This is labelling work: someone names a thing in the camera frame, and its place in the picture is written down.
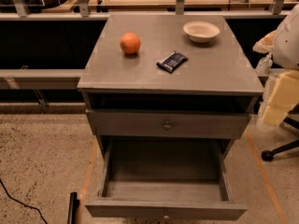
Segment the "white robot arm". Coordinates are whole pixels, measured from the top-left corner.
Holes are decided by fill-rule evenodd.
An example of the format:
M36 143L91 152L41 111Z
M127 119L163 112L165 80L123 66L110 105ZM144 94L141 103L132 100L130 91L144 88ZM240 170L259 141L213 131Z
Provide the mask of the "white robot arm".
M299 4L276 29L273 59L276 64L284 68L299 69Z

